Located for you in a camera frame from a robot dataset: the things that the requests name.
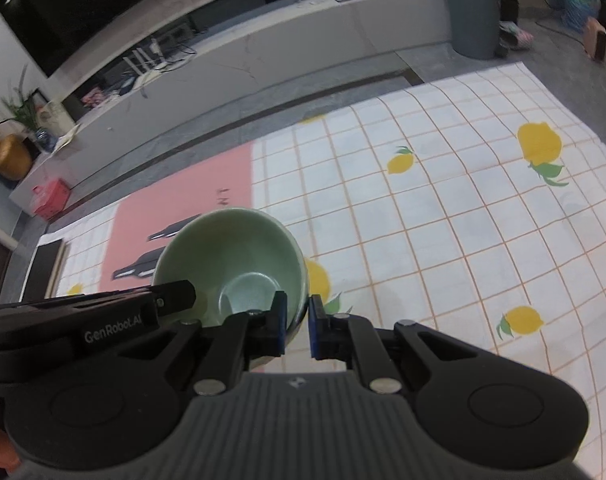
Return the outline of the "green ceramic bowl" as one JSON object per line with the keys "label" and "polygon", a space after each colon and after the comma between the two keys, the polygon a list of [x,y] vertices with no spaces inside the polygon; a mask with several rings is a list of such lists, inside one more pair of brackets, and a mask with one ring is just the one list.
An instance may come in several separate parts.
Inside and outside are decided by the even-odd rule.
{"label": "green ceramic bowl", "polygon": [[196,292],[178,321],[223,324],[228,316],[267,311],[276,292],[287,295],[286,336],[300,330],[309,298],[309,274],[293,235],[263,211],[226,208],[192,220],[163,249],[152,283],[187,280]]}

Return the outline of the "black notebook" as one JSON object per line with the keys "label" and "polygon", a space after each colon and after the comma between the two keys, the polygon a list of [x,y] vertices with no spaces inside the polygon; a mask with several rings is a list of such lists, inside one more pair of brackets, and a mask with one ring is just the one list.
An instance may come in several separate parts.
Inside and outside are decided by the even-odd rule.
{"label": "black notebook", "polygon": [[26,275],[22,302],[44,300],[53,295],[65,251],[66,243],[62,238],[37,247]]}

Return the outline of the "pink storage box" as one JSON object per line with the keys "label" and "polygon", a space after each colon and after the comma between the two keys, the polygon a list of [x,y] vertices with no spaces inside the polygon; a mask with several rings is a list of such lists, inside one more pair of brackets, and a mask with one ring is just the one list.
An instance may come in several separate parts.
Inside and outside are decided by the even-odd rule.
{"label": "pink storage box", "polygon": [[71,188],[61,179],[50,180],[33,188],[30,206],[35,216],[51,220],[64,211]]}

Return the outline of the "pink restaurant placemat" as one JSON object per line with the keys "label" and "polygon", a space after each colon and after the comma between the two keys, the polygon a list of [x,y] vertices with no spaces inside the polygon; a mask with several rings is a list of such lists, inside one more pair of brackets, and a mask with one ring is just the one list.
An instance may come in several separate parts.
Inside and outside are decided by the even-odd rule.
{"label": "pink restaurant placemat", "polygon": [[202,214],[252,205],[252,145],[245,143],[198,162],[117,206],[98,289],[148,284],[163,248]]}

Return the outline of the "gold vase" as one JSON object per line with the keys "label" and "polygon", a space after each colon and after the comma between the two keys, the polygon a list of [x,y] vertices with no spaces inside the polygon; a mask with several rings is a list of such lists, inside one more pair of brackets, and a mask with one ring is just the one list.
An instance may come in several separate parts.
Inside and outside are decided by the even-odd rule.
{"label": "gold vase", "polygon": [[23,180],[33,166],[30,152],[19,136],[10,134],[0,141],[0,176],[18,182]]}

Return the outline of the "checked lemon tablecloth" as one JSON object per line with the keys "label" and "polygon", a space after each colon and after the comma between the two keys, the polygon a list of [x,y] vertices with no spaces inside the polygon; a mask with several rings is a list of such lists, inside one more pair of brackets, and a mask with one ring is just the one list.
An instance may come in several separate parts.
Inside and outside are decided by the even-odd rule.
{"label": "checked lemon tablecloth", "polygon": [[[590,413],[576,460],[606,479],[606,145],[524,64],[387,93],[248,143],[250,207],[297,240],[314,294],[568,382]],[[100,292],[124,198],[49,232],[66,243],[58,295]]]}

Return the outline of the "blue vase with plant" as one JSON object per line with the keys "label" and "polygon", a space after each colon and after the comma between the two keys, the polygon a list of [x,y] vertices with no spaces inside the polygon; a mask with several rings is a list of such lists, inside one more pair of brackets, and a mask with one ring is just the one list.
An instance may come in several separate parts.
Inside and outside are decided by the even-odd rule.
{"label": "blue vase with plant", "polygon": [[0,101],[8,112],[8,116],[0,120],[0,125],[14,122],[23,127],[25,133],[39,146],[41,151],[51,154],[56,147],[56,136],[41,125],[38,113],[46,103],[38,89],[27,91],[24,87],[27,66],[24,65],[18,83],[8,87],[9,94]]}

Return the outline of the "white router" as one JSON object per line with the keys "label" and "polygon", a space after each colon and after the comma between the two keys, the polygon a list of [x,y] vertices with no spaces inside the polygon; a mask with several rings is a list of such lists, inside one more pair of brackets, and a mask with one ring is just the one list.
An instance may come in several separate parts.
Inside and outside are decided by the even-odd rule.
{"label": "white router", "polygon": [[123,55],[123,60],[139,76],[146,75],[151,70],[163,70],[167,67],[166,57],[154,37],[146,38],[129,49]]}

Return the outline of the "grey trash bin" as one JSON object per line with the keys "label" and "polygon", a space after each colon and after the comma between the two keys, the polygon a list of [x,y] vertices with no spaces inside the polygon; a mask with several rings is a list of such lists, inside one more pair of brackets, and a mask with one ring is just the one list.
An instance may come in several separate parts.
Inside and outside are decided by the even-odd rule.
{"label": "grey trash bin", "polygon": [[447,0],[453,49],[467,58],[494,58],[500,43],[500,0]]}

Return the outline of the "pink small heater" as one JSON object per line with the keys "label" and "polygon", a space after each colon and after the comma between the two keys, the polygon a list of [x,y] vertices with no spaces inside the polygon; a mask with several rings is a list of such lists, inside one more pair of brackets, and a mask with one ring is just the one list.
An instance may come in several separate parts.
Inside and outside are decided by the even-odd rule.
{"label": "pink small heater", "polygon": [[585,23],[583,47],[591,60],[595,62],[605,61],[606,28],[596,18],[588,18]]}

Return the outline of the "water bottle jug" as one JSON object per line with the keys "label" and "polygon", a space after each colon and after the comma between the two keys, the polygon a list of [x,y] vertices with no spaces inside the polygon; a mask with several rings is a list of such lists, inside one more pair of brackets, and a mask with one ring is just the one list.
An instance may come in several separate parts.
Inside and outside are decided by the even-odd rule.
{"label": "water bottle jug", "polygon": [[583,32],[590,18],[598,18],[600,0],[564,0],[564,24],[575,32]]}

